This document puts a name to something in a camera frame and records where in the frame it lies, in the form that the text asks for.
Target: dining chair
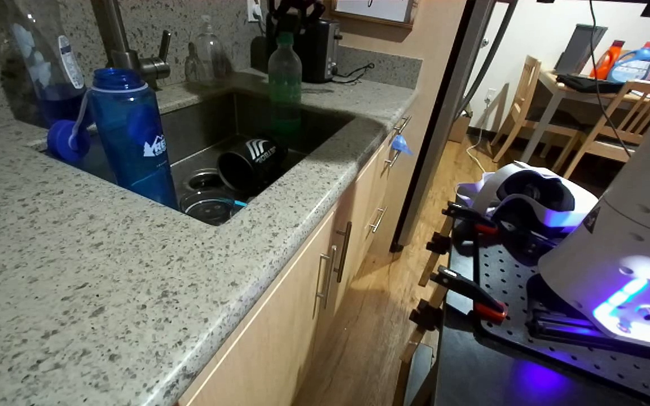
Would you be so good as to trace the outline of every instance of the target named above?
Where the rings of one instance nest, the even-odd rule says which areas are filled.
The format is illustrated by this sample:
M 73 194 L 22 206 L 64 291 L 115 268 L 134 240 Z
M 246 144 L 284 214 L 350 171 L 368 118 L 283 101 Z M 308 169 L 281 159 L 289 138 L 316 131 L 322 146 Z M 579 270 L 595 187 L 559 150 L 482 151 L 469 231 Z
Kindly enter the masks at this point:
M 492 141 L 492 144 L 496 144 L 510 126 L 507 142 L 502 144 L 499 153 L 495 155 L 496 162 L 507 155 L 507 151 L 513 146 L 516 138 L 524 128 L 533 131 L 540 124 L 542 111 L 533 108 L 533 94 L 535 94 L 540 74 L 542 74 L 542 63 L 535 56 L 527 56 L 522 79 L 519 79 L 519 85 L 516 90 L 508 118 L 507 118 L 502 131 L 496 134 L 496 138 Z M 574 116 L 559 111 L 545 131 L 552 135 L 577 138 L 580 128 L 582 128 L 582 124 Z
M 588 135 L 574 138 L 570 144 L 580 142 L 565 179 L 571 179 L 582 155 L 603 155 L 609 160 L 628 162 L 650 126 L 650 83 L 628 82 L 622 93 L 608 105 L 600 119 Z M 570 146 L 555 160 L 555 169 L 570 159 Z

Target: floor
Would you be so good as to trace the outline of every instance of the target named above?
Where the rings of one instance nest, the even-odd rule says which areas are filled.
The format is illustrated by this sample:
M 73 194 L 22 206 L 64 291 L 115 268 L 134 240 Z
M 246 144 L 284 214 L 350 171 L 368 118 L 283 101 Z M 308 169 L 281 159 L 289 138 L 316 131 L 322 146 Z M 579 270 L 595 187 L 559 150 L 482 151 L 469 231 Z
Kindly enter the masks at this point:
M 411 310 L 429 288 L 417 287 L 429 251 L 428 240 L 440 231 L 440 209 L 464 181 L 482 179 L 478 165 L 468 155 L 469 142 L 449 142 L 438 167 L 437 187 L 428 194 L 413 244 L 399 255 L 386 253 L 388 242 L 366 257 L 353 279 L 346 302 L 329 328 L 313 367 L 303 376 L 298 406 L 386 406 L 394 403 L 402 353 L 413 334 Z M 485 169 L 495 162 L 472 150 Z

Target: speckled countertop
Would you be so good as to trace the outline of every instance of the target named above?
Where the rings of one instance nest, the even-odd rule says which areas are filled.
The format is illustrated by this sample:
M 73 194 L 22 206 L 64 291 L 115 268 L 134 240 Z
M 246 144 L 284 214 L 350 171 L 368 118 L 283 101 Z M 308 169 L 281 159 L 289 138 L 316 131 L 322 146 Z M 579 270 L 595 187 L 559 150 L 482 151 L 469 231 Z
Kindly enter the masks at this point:
M 305 88 L 357 118 L 213 228 L 61 165 L 0 124 L 0 403 L 176 403 L 357 177 L 413 90 Z M 162 108 L 193 105 L 180 88 Z

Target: stainless steel sink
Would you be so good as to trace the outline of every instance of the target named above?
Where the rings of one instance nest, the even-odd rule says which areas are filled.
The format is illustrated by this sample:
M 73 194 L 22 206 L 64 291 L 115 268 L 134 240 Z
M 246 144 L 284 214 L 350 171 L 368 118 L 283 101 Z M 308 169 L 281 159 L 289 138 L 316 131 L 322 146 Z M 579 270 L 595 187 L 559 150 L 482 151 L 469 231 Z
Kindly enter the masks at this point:
M 310 106 L 298 108 L 298 116 L 298 142 L 288 146 L 270 182 L 288 173 L 355 118 Z M 270 97 L 246 88 L 211 90 L 194 106 L 162 112 L 179 209 L 218 226 L 239 212 L 246 202 L 255 198 L 223 185 L 218 159 L 239 141 L 271 138 L 274 119 Z M 97 135 L 92 151 L 80 169 L 115 182 Z

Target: cup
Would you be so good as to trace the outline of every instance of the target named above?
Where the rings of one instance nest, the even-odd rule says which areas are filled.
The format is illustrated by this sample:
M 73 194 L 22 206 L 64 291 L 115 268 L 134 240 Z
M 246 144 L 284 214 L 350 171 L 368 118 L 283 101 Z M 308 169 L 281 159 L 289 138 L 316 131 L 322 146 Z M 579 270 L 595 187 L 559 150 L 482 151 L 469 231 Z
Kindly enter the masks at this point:
M 218 160 L 218 169 L 231 189 L 255 194 L 271 181 L 279 155 L 281 150 L 275 142 L 248 138 L 223 151 Z

